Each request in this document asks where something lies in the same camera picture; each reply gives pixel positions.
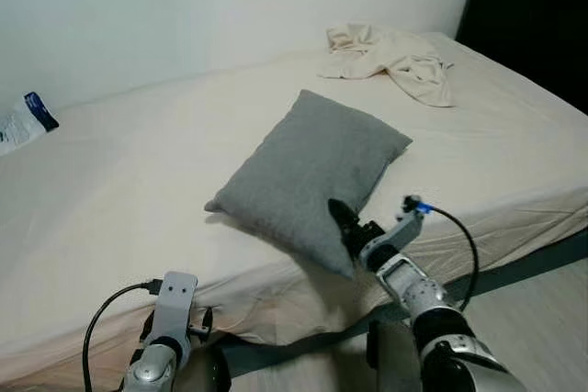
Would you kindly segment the bed with cream sheet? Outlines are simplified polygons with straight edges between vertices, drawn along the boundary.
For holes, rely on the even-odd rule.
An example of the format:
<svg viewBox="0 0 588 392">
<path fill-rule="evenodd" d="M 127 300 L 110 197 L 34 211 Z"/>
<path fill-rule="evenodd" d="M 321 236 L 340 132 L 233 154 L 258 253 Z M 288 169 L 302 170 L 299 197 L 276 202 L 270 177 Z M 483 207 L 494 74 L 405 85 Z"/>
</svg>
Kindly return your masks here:
<svg viewBox="0 0 588 392">
<path fill-rule="evenodd" d="M 102 301 L 168 271 L 198 279 L 215 329 L 256 344 L 348 328 L 385 304 L 373 279 L 300 261 L 205 210 L 302 90 L 411 139 L 366 218 L 390 225 L 419 195 L 470 229 L 483 270 L 585 229 L 588 116 L 445 35 L 427 39 L 448 64 L 448 109 L 386 74 L 322 78 L 327 51 L 304 50 L 68 107 L 58 130 L 0 157 L 0 388 L 81 386 Z"/>
</svg>

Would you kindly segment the crinkled white plastic package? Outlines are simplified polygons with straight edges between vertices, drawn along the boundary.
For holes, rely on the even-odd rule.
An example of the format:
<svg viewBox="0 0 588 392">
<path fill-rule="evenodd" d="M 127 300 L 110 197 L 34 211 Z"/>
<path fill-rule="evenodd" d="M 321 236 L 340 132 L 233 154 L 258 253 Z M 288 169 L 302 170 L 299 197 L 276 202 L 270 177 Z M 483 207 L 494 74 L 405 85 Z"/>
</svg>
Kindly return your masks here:
<svg viewBox="0 0 588 392">
<path fill-rule="evenodd" d="M 0 112 L 0 156 L 17 151 L 59 126 L 39 94 L 24 94 L 11 109 Z"/>
</svg>

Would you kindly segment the black robot leg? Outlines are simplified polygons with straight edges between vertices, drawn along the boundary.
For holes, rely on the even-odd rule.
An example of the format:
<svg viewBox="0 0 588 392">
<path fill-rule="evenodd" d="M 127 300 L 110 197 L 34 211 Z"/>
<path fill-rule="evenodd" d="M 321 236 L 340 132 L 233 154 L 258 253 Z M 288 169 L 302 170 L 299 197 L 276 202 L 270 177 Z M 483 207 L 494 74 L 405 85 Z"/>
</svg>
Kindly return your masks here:
<svg viewBox="0 0 588 392">
<path fill-rule="evenodd" d="M 217 345 L 203 345 L 190 352 L 176 377 L 173 392 L 230 392 L 232 376 Z"/>
<path fill-rule="evenodd" d="M 402 321 L 370 321 L 366 357 L 377 374 L 378 392 L 423 392 L 419 352 Z"/>
</svg>

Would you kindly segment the black robot left leg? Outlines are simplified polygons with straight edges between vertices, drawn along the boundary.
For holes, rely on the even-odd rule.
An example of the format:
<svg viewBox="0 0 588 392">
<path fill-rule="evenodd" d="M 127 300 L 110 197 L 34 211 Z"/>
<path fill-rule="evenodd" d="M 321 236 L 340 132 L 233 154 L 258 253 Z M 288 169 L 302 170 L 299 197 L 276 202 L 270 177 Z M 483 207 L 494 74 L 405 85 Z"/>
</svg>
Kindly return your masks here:
<svg viewBox="0 0 588 392">
<path fill-rule="evenodd" d="M 190 352 L 176 377 L 173 392 L 230 392 L 232 376 L 217 345 L 203 345 Z"/>
</svg>

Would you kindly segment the grey pillow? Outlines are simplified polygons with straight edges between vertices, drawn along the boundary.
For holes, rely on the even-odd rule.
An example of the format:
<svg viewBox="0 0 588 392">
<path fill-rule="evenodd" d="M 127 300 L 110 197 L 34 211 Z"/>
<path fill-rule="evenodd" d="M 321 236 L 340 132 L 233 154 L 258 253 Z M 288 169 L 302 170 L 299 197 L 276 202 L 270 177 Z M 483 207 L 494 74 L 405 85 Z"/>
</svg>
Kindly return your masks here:
<svg viewBox="0 0 588 392">
<path fill-rule="evenodd" d="M 356 270 L 328 202 L 360 211 L 413 141 L 378 117 L 301 90 L 204 208 L 350 279 Z"/>
</svg>

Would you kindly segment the dark grey bed base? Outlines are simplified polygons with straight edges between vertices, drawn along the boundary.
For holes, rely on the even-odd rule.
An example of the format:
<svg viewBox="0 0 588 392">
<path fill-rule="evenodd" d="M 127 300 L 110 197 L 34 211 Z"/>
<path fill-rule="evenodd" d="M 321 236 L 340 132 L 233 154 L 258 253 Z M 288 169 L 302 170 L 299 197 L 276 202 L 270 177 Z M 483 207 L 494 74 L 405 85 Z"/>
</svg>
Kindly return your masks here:
<svg viewBox="0 0 588 392">
<path fill-rule="evenodd" d="M 515 262 L 506 263 L 491 270 L 482 270 L 479 282 L 476 283 L 475 295 L 482 295 L 497 290 L 503 286 L 511 286 L 539 274 L 560 269 L 568 263 L 583 261 L 588 257 L 588 230 L 572 233 L 563 240 L 552 242 L 545 248 L 538 249 Z M 354 322 L 349 328 L 323 332 L 315 336 L 299 339 L 293 344 L 268 345 L 253 344 L 243 339 L 227 334 L 219 339 L 213 347 L 222 351 L 227 360 L 228 374 L 232 378 L 251 374 L 261 368 L 289 362 L 303 354 L 327 349 L 340 344 L 349 338 L 362 336 L 368 332 L 369 324 L 373 321 L 395 321 L 406 319 L 406 312 L 396 305 L 388 303 L 371 309 L 361 320 Z"/>
</svg>

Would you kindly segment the crumpled cream cloth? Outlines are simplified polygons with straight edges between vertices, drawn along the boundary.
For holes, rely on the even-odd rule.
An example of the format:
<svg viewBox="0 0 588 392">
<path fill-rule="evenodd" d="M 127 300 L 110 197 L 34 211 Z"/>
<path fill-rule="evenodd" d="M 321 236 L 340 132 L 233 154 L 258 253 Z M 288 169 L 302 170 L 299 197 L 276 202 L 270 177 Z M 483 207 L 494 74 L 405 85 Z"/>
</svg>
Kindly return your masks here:
<svg viewBox="0 0 588 392">
<path fill-rule="evenodd" d="M 318 74 L 327 80 L 365 80 L 385 73 L 414 101 L 425 106 L 454 107 L 447 70 L 423 36 L 377 24 L 345 23 L 327 28 L 328 55 Z"/>
</svg>

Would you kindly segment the black robot right leg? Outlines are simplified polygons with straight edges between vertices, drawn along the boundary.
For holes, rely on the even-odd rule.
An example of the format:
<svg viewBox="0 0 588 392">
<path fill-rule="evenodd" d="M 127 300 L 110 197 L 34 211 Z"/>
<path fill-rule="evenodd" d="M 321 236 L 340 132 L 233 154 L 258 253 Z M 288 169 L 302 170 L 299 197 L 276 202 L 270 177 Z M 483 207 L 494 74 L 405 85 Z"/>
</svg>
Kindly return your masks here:
<svg viewBox="0 0 588 392">
<path fill-rule="evenodd" d="M 419 352 L 402 321 L 370 321 L 366 357 L 377 374 L 378 392 L 423 392 Z"/>
</svg>

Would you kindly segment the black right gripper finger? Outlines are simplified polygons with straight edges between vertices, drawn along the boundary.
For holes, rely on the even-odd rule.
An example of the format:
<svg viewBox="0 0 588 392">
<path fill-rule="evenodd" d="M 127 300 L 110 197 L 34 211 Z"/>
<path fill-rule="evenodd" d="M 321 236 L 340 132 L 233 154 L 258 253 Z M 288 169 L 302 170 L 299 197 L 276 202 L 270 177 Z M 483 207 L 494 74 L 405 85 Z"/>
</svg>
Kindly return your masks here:
<svg viewBox="0 0 588 392">
<path fill-rule="evenodd" d="M 344 200 L 328 199 L 329 215 L 340 231 L 342 245 L 350 258 L 354 259 L 364 248 L 364 228 L 358 224 L 357 213 Z"/>
</svg>

